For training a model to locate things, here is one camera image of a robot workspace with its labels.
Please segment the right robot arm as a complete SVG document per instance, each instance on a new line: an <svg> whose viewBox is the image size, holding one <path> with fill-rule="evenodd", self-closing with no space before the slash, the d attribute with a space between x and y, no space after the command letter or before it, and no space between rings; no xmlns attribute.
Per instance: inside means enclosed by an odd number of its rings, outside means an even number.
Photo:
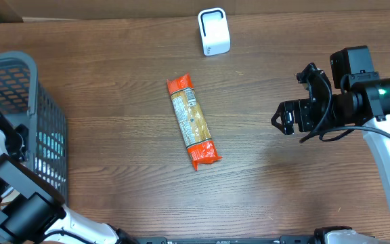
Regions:
<svg viewBox="0 0 390 244"><path fill-rule="evenodd" d="M361 131L375 160L390 213L390 78L375 71L367 46L346 47L330 56L333 79L314 63L297 73L307 99L281 102L271 123L285 135L294 127L306 135L301 142L338 132L340 140Z"/></svg>

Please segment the orange spaghetti pasta package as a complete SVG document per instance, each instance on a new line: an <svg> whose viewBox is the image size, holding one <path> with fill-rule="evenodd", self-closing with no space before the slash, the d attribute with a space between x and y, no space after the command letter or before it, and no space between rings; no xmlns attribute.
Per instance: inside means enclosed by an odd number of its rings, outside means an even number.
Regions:
<svg viewBox="0 0 390 244"><path fill-rule="evenodd" d="M167 80L167 88L193 168L197 171L200 164L207 165L220 160L221 156L196 99L190 74Z"/></svg>

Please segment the teal snack wrapper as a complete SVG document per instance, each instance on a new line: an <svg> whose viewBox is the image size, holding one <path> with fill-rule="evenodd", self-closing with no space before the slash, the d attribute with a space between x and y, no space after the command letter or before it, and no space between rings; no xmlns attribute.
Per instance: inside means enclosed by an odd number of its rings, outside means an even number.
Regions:
<svg viewBox="0 0 390 244"><path fill-rule="evenodd" d="M52 132L50 135L37 134L40 155L46 159L60 159L65 156L65 144L62 134Z"/></svg>

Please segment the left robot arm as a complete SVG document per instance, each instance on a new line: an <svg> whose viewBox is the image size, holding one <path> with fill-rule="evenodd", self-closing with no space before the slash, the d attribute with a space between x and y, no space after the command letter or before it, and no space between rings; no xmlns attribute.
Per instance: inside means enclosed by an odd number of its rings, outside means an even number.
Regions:
<svg viewBox="0 0 390 244"><path fill-rule="evenodd" d="M10 243L136 243L125 231L94 222L19 160L24 139L0 114L0 236Z"/></svg>

